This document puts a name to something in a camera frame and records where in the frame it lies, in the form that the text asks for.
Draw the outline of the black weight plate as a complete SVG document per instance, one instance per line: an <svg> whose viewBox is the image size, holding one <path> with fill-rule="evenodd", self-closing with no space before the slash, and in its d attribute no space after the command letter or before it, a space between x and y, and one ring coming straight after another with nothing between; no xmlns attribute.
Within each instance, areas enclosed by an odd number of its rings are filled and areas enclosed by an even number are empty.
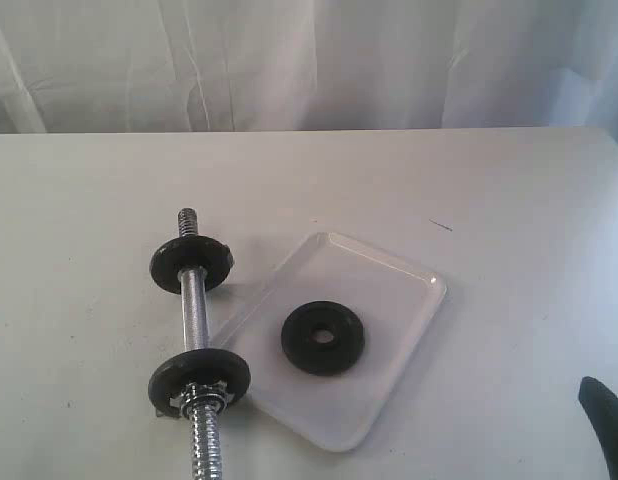
<svg viewBox="0 0 618 480"><path fill-rule="evenodd" d="M148 382L148 398L161 414L178 418L180 411L171 405L171 400L182 394L188 384L211 386L218 382L226 384L228 406L238 402L251 382L247 362L224 349L190 350L171 357L153 372Z"/></svg>
<svg viewBox="0 0 618 480"><path fill-rule="evenodd" d="M314 301L296 308L282 326L280 341L293 366L323 377L349 370L366 344L358 315L332 301Z"/></svg>
<svg viewBox="0 0 618 480"><path fill-rule="evenodd" d="M211 237L190 235L174 238L160 246L153 254L149 271L154 282L163 290L181 293L179 274L182 270L200 267L206 272L205 290L221 285L234 266L230 248Z"/></svg>

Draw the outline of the chrome threaded dumbbell bar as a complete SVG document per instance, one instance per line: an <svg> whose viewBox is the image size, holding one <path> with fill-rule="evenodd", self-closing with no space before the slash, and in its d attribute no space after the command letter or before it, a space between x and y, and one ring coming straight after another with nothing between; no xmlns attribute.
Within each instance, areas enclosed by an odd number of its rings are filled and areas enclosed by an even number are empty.
<svg viewBox="0 0 618 480"><path fill-rule="evenodd" d="M193 209L180 210L178 229L178 237L199 235L197 214ZM181 293L178 295L181 296L182 304L184 352L212 348L205 296L206 272L200 267L182 270L179 279ZM191 423L191 464L194 479L223 477L219 415L208 406L197 405L188 419Z"/></svg>

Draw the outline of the chrome spinlock collar nut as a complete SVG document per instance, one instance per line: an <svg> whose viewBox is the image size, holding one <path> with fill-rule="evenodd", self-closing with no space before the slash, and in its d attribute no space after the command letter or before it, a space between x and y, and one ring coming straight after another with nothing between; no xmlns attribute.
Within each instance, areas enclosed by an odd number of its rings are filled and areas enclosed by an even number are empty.
<svg viewBox="0 0 618 480"><path fill-rule="evenodd" d="M228 390L224 381L218 381L212 385L200 385L189 383L176 397L169 399L169 408L160 410L155 407L157 418L186 418L189 419L193 409L197 405L208 406L219 415L234 404L237 396Z"/></svg>

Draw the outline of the white plastic tray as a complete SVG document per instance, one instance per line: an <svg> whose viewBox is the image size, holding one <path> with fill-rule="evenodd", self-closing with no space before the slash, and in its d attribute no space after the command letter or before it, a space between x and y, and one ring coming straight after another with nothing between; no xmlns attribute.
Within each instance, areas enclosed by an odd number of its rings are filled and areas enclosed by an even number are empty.
<svg viewBox="0 0 618 480"><path fill-rule="evenodd" d="M436 271L336 232L307 236L214 335L248 398L329 452L370 432L447 292Z"/></svg>

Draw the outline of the white backdrop curtain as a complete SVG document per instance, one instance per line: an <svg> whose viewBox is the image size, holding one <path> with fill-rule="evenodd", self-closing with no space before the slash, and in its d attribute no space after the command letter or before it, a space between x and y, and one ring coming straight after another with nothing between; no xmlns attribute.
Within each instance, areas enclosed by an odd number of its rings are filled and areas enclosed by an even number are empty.
<svg viewBox="0 0 618 480"><path fill-rule="evenodd" d="M0 133L594 126L618 1L0 1Z"/></svg>

